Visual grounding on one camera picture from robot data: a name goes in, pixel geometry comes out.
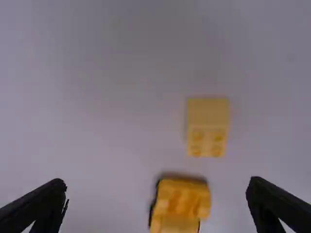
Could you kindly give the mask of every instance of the white surface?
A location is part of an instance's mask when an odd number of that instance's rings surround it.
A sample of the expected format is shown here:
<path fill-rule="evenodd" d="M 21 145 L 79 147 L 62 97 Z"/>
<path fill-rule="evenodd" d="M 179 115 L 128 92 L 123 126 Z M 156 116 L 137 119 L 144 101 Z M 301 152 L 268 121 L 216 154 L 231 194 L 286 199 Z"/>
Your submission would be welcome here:
<path fill-rule="evenodd" d="M 259 175 L 311 201 L 308 0 L 2 0 L 0 205 L 60 177 L 65 233 L 146 233 L 156 175 L 206 176 L 203 232 L 255 232 Z M 227 95 L 223 159 L 185 155 L 185 98 Z"/>

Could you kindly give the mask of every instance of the yellow block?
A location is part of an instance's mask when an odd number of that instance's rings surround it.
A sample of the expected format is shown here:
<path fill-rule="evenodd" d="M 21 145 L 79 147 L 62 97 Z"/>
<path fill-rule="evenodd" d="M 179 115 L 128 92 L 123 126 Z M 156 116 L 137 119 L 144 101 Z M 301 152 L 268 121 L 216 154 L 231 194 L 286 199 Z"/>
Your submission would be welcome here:
<path fill-rule="evenodd" d="M 200 219 L 210 215 L 210 208 L 205 182 L 163 179 L 158 185 L 150 233 L 197 233 Z"/>
<path fill-rule="evenodd" d="M 227 99 L 188 99 L 187 121 L 189 156 L 222 157 L 225 154 L 230 124 Z"/>

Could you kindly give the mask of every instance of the lego brick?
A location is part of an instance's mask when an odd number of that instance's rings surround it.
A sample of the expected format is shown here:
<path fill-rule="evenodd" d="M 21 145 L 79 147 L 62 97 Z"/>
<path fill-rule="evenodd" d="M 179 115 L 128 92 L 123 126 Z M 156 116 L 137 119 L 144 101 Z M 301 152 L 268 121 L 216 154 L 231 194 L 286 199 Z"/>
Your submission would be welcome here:
<path fill-rule="evenodd" d="M 187 125 L 189 156 L 224 156 L 229 131 L 229 101 L 227 99 L 189 99 Z"/>
<path fill-rule="evenodd" d="M 209 216 L 210 206 L 206 183 L 167 179 L 159 184 L 154 214 L 205 219 Z"/>

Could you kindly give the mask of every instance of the blurry yellow brick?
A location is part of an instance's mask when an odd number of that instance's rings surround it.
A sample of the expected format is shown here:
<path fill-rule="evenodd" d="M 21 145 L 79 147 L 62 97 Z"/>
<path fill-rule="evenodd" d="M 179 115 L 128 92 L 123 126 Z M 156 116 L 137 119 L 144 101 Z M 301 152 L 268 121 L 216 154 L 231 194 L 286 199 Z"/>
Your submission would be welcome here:
<path fill-rule="evenodd" d="M 187 102 L 188 155 L 222 157 L 229 131 L 229 101 L 191 98 Z"/>
<path fill-rule="evenodd" d="M 209 216 L 210 207 L 206 182 L 163 179 L 157 188 L 150 233 L 197 233 L 200 219 Z"/>
<path fill-rule="evenodd" d="M 154 214 L 198 218 L 199 209 L 206 208 L 206 202 L 210 203 L 206 183 L 164 179 L 158 186 Z"/>

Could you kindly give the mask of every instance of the plastic toy brick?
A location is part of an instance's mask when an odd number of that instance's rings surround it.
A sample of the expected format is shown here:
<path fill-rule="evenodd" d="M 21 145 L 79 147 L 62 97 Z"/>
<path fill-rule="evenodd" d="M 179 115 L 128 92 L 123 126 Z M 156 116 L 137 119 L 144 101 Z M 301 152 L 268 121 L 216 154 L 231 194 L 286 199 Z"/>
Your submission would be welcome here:
<path fill-rule="evenodd" d="M 197 233 L 210 214 L 210 191 L 205 182 L 163 179 L 152 210 L 150 233 Z"/>
<path fill-rule="evenodd" d="M 229 131 L 227 99 L 188 99 L 188 155 L 222 157 Z"/>

